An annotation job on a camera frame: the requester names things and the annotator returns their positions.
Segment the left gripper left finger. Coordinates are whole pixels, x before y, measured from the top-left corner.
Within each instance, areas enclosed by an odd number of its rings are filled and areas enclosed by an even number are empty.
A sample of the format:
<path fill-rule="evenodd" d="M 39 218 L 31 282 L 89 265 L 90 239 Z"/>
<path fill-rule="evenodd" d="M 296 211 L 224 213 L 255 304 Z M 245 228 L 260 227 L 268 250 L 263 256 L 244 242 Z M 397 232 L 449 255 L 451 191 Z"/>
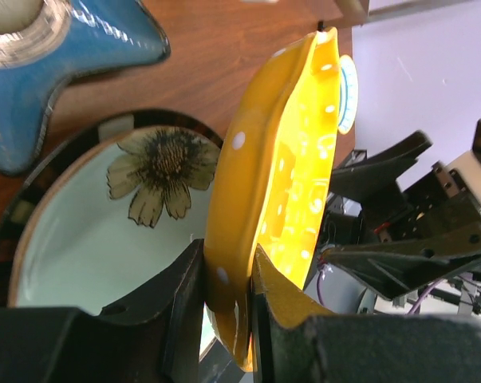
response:
<path fill-rule="evenodd" d="M 76 307 L 1 308 L 0 382 L 195 382 L 203 242 L 93 316 Z"/>

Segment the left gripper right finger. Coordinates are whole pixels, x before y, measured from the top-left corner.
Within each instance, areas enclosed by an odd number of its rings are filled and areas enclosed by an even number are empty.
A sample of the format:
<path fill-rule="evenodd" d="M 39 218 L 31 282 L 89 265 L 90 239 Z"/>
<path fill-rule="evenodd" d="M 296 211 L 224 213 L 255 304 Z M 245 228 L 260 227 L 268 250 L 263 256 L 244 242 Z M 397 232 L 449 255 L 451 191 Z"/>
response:
<path fill-rule="evenodd" d="M 335 314 L 257 247 L 251 290 L 256 382 L 481 382 L 481 321 Z"/>

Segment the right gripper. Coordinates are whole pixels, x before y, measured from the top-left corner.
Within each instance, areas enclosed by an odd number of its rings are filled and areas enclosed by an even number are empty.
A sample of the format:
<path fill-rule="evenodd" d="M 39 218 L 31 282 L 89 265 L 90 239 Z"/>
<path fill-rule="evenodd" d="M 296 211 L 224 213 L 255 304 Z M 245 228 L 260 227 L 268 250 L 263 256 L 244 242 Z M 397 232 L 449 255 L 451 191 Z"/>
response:
<path fill-rule="evenodd" d="M 368 199 L 394 183 L 431 146 L 417 130 L 375 156 L 334 169 L 329 190 L 348 199 Z M 405 241 L 333 247 L 322 253 L 323 261 L 386 299 L 480 266 L 481 119 L 470 150 L 447 166 L 435 163 L 406 191 L 396 189 L 396 195 L 404 208 L 378 219 L 373 230 L 384 242 Z"/>

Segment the yellow polka dot plate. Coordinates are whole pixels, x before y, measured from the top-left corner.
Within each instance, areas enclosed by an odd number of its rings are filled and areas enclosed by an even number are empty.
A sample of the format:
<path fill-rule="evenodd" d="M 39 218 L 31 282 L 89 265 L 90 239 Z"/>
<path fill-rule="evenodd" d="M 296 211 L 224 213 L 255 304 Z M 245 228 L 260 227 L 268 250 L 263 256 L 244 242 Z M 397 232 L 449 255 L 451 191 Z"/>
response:
<path fill-rule="evenodd" d="M 204 240 L 206 304 L 218 339 L 247 372 L 254 255 L 263 250 L 304 285 L 329 191 L 340 87 L 337 30 L 307 34 L 252 77 L 219 154 Z"/>

